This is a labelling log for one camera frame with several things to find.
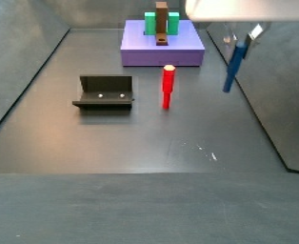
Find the gray floor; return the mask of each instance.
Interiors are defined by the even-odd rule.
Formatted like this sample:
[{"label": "gray floor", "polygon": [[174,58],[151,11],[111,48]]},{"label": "gray floor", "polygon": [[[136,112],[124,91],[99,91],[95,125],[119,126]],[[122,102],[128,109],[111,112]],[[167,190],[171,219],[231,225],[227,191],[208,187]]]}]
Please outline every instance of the gray floor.
[{"label": "gray floor", "polygon": [[[124,68],[120,30],[74,30],[0,129],[0,173],[283,172],[285,167],[202,32],[202,68],[178,68],[162,109],[162,68]],[[80,74],[130,74],[127,112],[80,112]]]},{"label": "gray floor", "polygon": [[[2,244],[299,243],[299,174],[236,85],[223,94],[202,36],[204,66],[178,69],[164,112],[160,69],[122,67],[122,32],[68,35],[0,127]],[[130,114],[80,113],[82,73],[135,75]]]}]

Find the black holder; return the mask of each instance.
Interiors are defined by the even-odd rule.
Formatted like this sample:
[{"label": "black holder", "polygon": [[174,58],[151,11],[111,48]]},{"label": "black holder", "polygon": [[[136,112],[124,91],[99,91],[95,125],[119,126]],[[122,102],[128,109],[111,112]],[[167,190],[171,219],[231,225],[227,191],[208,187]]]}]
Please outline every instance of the black holder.
[{"label": "black holder", "polygon": [[82,75],[83,96],[72,104],[82,109],[91,107],[132,108],[132,76],[127,75]]}]

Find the gray surface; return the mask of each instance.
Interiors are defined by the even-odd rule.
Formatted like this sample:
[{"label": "gray surface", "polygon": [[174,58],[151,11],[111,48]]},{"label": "gray surface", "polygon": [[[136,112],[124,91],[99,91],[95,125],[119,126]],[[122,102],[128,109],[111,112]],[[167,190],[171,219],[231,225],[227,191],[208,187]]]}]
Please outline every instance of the gray surface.
[{"label": "gray surface", "polygon": [[299,0],[187,0],[194,21],[299,21]]},{"label": "gray surface", "polygon": [[[127,19],[144,19],[147,11],[155,11],[154,0],[43,0],[74,28],[120,29]],[[178,11],[187,19],[186,0],[168,0],[170,11]]]},{"label": "gray surface", "polygon": [[[216,30],[212,37],[222,47]],[[299,171],[299,22],[273,24],[238,80],[287,166]]]},{"label": "gray surface", "polygon": [[0,120],[67,32],[42,1],[0,1]]},{"label": "gray surface", "polygon": [[0,244],[299,244],[299,174],[0,175]]},{"label": "gray surface", "polygon": [[[285,172],[239,88],[222,92],[226,65],[200,36],[204,65],[176,69],[164,111],[162,68],[123,67],[123,31],[74,30],[0,128],[0,173]],[[83,73],[134,76],[131,112],[72,106]]]}]

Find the brown block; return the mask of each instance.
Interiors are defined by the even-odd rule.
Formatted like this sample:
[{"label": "brown block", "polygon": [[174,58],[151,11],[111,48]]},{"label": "brown block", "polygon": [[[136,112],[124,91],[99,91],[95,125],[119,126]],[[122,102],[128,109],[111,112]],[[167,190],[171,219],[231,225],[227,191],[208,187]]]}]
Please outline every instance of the brown block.
[{"label": "brown block", "polygon": [[156,2],[156,33],[167,33],[168,5]]},{"label": "brown block", "polygon": [[167,33],[158,33],[155,35],[156,46],[168,46]]}]

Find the small white spot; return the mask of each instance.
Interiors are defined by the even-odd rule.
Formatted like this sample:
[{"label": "small white spot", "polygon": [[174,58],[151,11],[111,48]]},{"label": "small white spot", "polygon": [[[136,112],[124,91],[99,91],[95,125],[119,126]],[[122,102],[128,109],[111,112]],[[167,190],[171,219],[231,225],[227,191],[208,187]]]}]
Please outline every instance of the small white spot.
[{"label": "small white spot", "polygon": [[215,156],[215,153],[212,153],[212,157],[214,157],[215,161],[218,161],[216,156]]}]

